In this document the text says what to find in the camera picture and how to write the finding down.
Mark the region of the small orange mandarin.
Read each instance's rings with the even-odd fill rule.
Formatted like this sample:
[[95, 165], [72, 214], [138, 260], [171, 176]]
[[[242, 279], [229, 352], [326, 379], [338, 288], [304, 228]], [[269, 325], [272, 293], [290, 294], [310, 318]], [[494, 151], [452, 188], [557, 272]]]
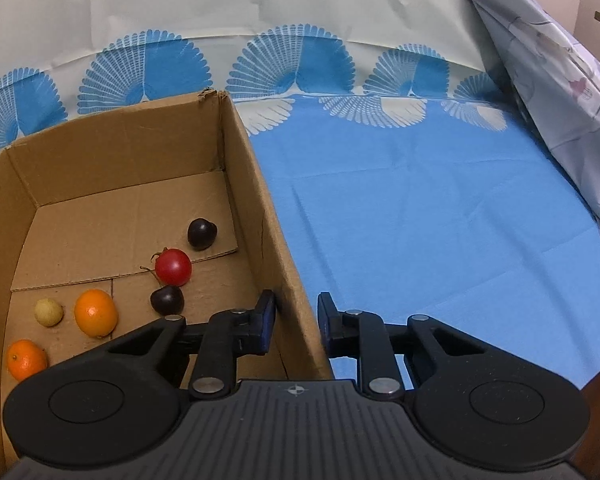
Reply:
[[116, 328], [119, 315], [114, 300], [100, 289], [89, 289], [78, 297], [73, 308], [76, 325], [93, 338], [104, 338]]

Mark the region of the red cherry tomato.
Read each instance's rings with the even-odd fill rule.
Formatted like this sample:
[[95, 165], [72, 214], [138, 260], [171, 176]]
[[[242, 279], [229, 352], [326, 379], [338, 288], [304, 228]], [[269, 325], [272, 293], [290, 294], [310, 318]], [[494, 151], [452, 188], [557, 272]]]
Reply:
[[164, 248], [151, 256], [154, 263], [154, 274], [165, 285], [184, 286], [193, 273], [193, 266], [188, 255], [178, 248]]

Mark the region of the pale grey floral sheet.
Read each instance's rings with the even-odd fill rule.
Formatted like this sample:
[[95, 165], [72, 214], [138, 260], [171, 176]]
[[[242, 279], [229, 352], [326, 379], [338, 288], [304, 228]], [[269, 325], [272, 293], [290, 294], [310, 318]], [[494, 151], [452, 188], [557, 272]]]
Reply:
[[600, 226], [600, 62], [535, 0], [471, 0], [544, 144]]

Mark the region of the blue patterned cloth cover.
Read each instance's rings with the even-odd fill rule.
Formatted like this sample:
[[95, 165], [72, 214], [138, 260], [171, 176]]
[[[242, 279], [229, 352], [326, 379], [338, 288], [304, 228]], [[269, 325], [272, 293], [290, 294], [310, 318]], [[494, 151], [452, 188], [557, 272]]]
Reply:
[[310, 297], [600, 372], [600, 229], [470, 0], [0, 0], [0, 151], [227, 91]]

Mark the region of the brown cardboard box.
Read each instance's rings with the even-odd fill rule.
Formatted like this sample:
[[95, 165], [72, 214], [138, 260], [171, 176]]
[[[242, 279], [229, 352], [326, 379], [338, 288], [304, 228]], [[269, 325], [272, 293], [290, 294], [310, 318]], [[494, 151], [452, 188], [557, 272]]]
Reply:
[[[73, 306], [100, 289], [116, 304], [123, 335], [154, 318], [151, 256], [186, 249], [197, 218], [218, 227], [213, 245], [191, 252], [185, 285], [190, 322], [249, 308], [276, 292], [271, 353], [243, 358], [243, 378], [326, 379], [332, 374], [306, 291], [292, 261], [237, 107], [206, 90], [86, 116], [26, 136], [0, 154], [0, 475], [15, 461], [2, 408], [15, 387], [5, 353], [18, 339], [59, 363], [97, 346]], [[35, 303], [64, 308], [54, 327]]]

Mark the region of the tan longan with stem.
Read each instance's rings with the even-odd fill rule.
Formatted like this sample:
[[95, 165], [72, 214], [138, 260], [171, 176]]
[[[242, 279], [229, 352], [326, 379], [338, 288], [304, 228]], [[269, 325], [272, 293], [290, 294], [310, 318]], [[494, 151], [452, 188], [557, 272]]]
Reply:
[[56, 326], [64, 318], [64, 308], [53, 298], [39, 299], [35, 303], [33, 313], [36, 322], [47, 328]]

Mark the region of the dark cherry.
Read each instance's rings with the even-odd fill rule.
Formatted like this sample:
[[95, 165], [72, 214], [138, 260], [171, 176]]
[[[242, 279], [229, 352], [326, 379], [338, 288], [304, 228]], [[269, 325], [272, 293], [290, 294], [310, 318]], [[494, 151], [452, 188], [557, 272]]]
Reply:
[[203, 252], [211, 247], [218, 236], [218, 227], [205, 218], [197, 218], [189, 223], [187, 240], [193, 250]]
[[154, 270], [146, 268], [146, 266], [142, 266], [142, 270], [149, 272], [159, 285], [150, 294], [151, 307], [161, 316], [180, 315], [185, 304], [182, 290], [178, 286], [164, 284]]

